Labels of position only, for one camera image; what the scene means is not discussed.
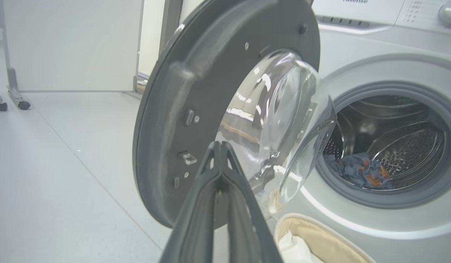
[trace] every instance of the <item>white fabric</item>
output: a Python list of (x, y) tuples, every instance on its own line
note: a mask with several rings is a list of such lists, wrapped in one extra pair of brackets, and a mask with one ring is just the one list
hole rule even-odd
[(278, 246), (284, 263), (324, 263), (310, 251), (303, 238), (290, 231), (279, 240)]

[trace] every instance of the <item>stainless steel drum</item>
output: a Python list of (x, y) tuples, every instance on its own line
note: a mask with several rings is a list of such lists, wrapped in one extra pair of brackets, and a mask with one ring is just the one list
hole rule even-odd
[(411, 98), (383, 95), (359, 100), (339, 112), (323, 154), (339, 160), (367, 152), (391, 176), (391, 190), (399, 190), (431, 175), (446, 143), (446, 133), (431, 122), (427, 106)]

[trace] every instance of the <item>screw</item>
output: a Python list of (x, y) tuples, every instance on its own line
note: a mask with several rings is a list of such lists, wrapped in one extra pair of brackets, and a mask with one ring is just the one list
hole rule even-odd
[(307, 32), (307, 25), (306, 24), (299, 25), (299, 34), (303, 35), (305, 34), (305, 32)]

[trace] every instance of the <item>beige laundry basket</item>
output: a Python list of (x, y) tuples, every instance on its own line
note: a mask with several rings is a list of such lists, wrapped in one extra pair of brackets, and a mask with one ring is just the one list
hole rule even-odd
[(359, 247), (311, 217), (297, 213), (284, 215), (274, 230), (276, 244), (287, 231), (303, 238), (312, 253), (325, 263), (375, 263)]

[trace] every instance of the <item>control panel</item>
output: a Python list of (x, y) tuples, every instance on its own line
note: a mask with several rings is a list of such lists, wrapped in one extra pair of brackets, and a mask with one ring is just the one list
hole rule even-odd
[(405, 0), (314, 0), (320, 17), (394, 25)]
[(396, 25), (451, 34), (451, 0), (405, 0)]

